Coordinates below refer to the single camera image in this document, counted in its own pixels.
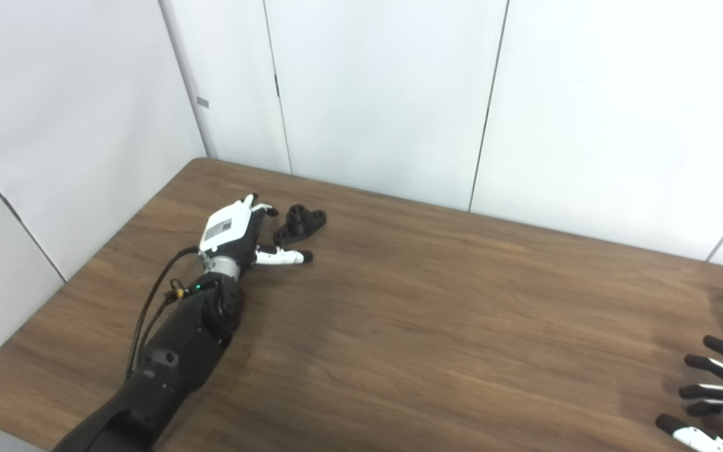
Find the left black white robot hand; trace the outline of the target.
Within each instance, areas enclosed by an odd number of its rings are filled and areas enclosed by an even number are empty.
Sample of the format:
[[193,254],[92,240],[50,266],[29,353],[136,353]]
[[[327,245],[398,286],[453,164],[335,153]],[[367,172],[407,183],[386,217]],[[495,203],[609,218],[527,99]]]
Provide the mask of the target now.
[[207,274],[240,281],[256,264],[289,266],[313,260],[310,251],[259,243],[264,218],[277,217],[279,212],[270,204],[257,204],[257,198],[258,194],[249,194],[210,215],[199,243]]

